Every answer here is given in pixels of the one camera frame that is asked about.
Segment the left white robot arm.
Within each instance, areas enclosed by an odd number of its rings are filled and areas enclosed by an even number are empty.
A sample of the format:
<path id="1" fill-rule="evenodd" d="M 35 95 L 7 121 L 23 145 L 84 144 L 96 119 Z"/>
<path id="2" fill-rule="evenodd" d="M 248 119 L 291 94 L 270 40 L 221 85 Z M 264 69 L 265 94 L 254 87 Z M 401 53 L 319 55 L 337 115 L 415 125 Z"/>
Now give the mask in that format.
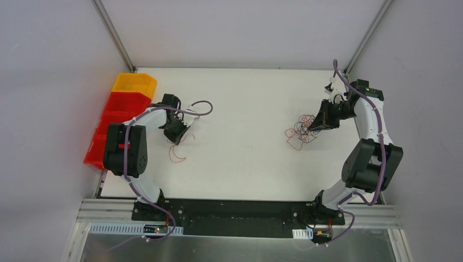
<path id="1" fill-rule="evenodd" d="M 143 177 L 148 164 L 147 136 L 162 130 L 168 141 L 178 145 L 195 118 L 191 106 L 182 110 L 177 96 L 165 94 L 161 102 L 148 105 L 139 115 L 108 125 L 103 167 L 128 183 L 137 199 L 147 204 L 145 212 L 154 221 L 165 217 L 167 207 L 159 201 L 162 190 Z"/>

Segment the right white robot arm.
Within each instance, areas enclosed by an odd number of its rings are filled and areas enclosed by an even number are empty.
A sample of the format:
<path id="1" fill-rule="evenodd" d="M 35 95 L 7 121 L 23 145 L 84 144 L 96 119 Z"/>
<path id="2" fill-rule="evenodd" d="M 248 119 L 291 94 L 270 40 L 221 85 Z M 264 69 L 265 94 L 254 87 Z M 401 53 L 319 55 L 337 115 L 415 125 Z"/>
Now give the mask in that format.
<path id="1" fill-rule="evenodd" d="M 348 89 L 342 93 L 328 84 L 325 91 L 329 98 L 322 100 L 308 128 L 309 131 L 336 129 L 342 120 L 352 118 L 360 137 L 343 164 L 340 180 L 320 191 L 308 206 L 311 219 L 318 224 L 343 217 L 341 209 L 357 197 L 369 206 L 374 205 L 403 158 L 403 149 L 394 145 L 387 132 L 383 92 L 362 79 L 350 83 Z"/>

